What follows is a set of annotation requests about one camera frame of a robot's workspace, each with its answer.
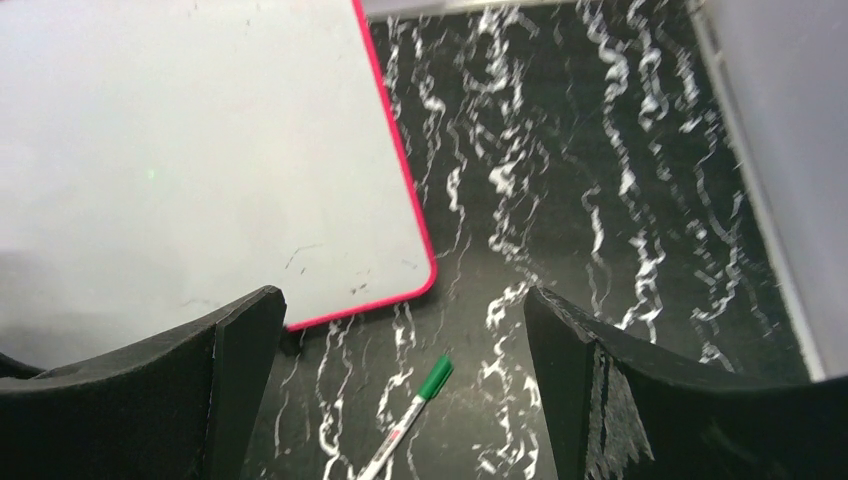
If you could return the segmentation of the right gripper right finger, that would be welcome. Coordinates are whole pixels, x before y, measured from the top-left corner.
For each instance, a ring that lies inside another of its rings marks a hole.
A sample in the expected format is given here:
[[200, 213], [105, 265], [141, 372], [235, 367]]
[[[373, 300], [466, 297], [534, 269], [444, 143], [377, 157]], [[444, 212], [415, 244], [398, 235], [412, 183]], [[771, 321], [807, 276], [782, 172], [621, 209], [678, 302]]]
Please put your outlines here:
[[562, 479], [843, 479], [847, 381], [688, 359], [534, 287], [524, 317]]

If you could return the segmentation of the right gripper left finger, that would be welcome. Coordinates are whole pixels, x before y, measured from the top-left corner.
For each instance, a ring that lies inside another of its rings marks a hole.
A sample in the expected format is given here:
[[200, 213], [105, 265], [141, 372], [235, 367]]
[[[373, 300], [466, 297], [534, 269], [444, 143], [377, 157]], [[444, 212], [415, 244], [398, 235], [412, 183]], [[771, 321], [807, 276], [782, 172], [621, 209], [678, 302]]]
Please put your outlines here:
[[1, 360], [5, 479], [235, 479], [284, 330], [262, 287], [197, 320], [44, 370]]

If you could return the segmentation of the green capped whiteboard marker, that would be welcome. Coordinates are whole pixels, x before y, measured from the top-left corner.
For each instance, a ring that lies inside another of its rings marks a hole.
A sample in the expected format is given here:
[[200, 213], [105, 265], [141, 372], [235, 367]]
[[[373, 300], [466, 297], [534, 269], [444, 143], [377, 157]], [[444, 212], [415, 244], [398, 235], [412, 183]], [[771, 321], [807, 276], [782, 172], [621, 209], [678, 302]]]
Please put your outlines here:
[[393, 425], [368, 464], [359, 472], [357, 480], [377, 478], [427, 403], [440, 393], [453, 371], [454, 366], [450, 358], [442, 355], [413, 396], [404, 415]]

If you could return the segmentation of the pink framed whiteboard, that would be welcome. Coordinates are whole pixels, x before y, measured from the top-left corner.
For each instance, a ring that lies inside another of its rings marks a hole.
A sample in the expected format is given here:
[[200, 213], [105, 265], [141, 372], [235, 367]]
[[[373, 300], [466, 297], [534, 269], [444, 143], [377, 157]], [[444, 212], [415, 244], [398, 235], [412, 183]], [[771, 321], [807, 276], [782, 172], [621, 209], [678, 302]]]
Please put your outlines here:
[[358, 1], [5, 1], [1, 350], [54, 368], [265, 285], [292, 329], [437, 266]]

